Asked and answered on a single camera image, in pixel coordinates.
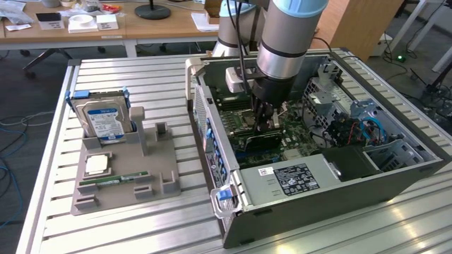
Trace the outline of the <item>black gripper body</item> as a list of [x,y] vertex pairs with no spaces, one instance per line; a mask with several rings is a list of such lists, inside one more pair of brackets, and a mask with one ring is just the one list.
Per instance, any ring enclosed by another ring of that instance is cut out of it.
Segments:
[[270,105],[281,105],[287,99],[294,82],[294,77],[287,79],[275,79],[259,77],[254,79],[251,94],[261,102]]

